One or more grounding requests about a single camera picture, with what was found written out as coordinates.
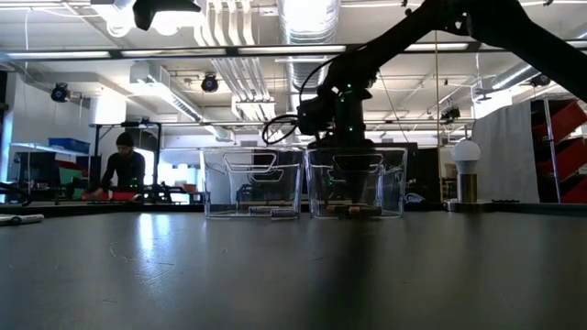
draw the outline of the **workbench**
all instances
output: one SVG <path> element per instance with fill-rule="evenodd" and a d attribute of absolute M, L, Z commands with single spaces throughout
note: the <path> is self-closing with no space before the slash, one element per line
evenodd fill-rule
<path fill-rule="evenodd" d="M 586 329 L 587 219 L 97 214 L 0 228 L 1 329 Z"/>

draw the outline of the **security camera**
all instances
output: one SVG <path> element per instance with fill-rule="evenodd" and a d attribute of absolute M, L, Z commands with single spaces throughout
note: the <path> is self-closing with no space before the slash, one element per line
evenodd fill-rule
<path fill-rule="evenodd" d="M 60 82 L 55 84 L 55 88 L 51 91 L 51 100 L 57 103 L 66 103 L 70 101 L 71 94 L 67 89 L 67 83 Z"/>
<path fill-rule="evenodd" d="M 218 90 L 218 80 L 215 73 L 207 73 L 202 81 L 202 90 L 206 93 L 213 93 Z"/>

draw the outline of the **shelf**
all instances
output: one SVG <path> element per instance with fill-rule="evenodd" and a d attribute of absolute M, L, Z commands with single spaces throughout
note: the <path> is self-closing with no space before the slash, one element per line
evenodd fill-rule
<path fill-rule="evenodd" d="M 86 156 L 86 157 L 89 156 L 88 154 L 85 154 L 82 152 L 66 150 L 63 148 L 54 148 L 54 147 L 44 146 L 42 144 L 33 143 L 33 142 L 15 142 L 15 143 L 11 143 L 10 147 L 19 147 L 19 148 L 31 149 L 31 150 L 55 152 L 57 154 L 68 155 L 68 156 Z"/>

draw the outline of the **black shirt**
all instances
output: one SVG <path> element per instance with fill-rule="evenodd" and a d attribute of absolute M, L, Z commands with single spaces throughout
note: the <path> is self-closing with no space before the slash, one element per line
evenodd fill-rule
<path fill-rule="evenodd" d="M 102 189 L 110 187 L 114 171 L 118 176 L 118 187 L 128 187 L 132 184 L 133 179 L 137 179 L 138 191 L 143 191 L 143 180 L 145 179 L 145 158 L 143 155 L 133 151 L 127 157 L 118 153 L 110 156 L 106 173 L 100 184 Z"/>

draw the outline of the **round white lamp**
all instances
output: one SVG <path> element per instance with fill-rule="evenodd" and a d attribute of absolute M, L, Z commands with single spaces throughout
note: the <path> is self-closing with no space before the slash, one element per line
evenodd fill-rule
<path fill-rule="evenodd" d="M 477 203 L 477 161 L 481 150 L 475 142 L 461 141 L 450 152 L 457 165 L 457 195 L 460 203 Z"/>

